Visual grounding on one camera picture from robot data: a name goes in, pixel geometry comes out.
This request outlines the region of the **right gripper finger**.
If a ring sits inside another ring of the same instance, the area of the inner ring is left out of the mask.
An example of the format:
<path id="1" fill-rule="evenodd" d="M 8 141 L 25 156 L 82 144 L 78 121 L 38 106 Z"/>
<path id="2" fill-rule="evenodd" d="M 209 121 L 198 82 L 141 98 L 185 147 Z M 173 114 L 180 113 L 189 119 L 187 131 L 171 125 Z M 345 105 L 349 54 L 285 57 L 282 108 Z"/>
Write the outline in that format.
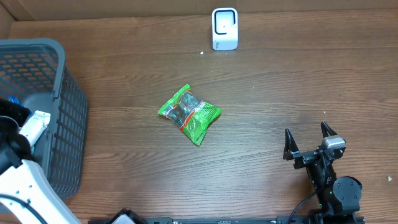
<path id="1" fill-rule="evenodd" d="M 334 130 L 332 130 L 325 121 L 322 121 L 320 126 L 324 138 L 337 135 L 337 133 L 334 132 Z"/>
<path id="2" fill-rule="evenodd" d="M 284 147 L 284 160 L 295 159 L 299 155 L 300 151 L 296 145 L 296 142 L 288 128 L 285 129 L 285 147 Z"/>

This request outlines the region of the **green red snack bag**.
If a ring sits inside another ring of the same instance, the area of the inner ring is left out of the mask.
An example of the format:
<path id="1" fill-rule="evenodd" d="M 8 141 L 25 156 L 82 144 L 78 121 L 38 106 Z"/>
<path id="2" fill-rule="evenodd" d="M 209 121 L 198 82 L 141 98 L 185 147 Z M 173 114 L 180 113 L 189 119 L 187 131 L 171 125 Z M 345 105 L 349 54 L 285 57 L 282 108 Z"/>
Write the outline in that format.
<path id="1" fill-rule="evenodd" d="M 175 123 L 197 146 L 205 137 L 208 126 L 221 112 L 221 108 L 195 97 L 189 84 L 179 89 L 158 110 L 159 115 Z"/>

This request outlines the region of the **white tube gold cap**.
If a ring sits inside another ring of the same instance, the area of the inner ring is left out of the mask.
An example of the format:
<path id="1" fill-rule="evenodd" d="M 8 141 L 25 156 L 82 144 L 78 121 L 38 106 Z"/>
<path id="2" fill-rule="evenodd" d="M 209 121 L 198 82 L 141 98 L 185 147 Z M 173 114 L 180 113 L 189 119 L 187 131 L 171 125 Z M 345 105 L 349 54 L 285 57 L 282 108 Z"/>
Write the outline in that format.
<path id="1" fill-rule="evenodd" d="M 50 113 L 36 110 L 21 127 L 19 134 L 23 135 L 28 140 L 30 147 L 34 147 L 39 137 L 41 137 L 42 133 L 47 129 L 50 123 L 50 117 Z"/>

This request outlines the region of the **blue snack packet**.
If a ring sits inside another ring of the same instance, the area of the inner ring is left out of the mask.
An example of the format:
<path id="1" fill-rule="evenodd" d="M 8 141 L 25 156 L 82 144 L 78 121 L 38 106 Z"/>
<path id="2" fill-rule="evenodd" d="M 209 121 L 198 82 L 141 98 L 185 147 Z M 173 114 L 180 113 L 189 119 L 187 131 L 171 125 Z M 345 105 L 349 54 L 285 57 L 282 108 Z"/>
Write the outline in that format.
<path id="1" fill-rule="evenodd" d="M 19 105 L 19 106 L 22 106 L 22 103 L 18 100 L 18 98 L 17 97 L 15 97 L 15 96 L 10 96 L 9 98 L 8 98 L 8 100 L 10 101 L 10 102 L 12 102 L 12 103 L 15 103 L 15 104 L 17 104 L 17 105 Z"/>

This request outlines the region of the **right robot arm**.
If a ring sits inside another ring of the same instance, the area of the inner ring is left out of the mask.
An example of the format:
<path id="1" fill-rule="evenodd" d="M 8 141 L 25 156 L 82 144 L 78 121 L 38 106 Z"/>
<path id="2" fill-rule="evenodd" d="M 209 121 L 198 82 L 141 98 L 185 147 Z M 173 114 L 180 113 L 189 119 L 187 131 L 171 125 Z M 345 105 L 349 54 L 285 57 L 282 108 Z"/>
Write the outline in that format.
<path id="1" fill-rule="evenodd" d="M 359 223 L 363 219 L 356 218 L 355 213 L 360 210 L 362 184 L 354 177 L 337 177 L 333 168 L 333 162 L 345 152 L 346 141 L 325 121 L 321 122 L 321 131 L 321 144 L 313 151 L 301 152 L 290 130 L 285 129 L 283 159 L 293 160 L 295 169 L 306 169 L 314 187 L 314 193 L 294 208 L 287 222 L 294 219 L 303 204 L 317 196 L 320 208 L 310 210 L 304 223 Z"/>

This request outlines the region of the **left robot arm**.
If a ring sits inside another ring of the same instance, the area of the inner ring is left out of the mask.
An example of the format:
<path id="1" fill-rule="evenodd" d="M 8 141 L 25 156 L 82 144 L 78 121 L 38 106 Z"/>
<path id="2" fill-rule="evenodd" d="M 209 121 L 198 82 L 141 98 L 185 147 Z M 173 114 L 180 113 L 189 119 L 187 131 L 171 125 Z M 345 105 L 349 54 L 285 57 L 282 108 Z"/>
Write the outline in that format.
<path id="1" fill-rule="evenodd" d="M 33 158 L 49 122 L 49 113 L 1 100 L 1 203 L 21 223 L 79 223 Z"/>

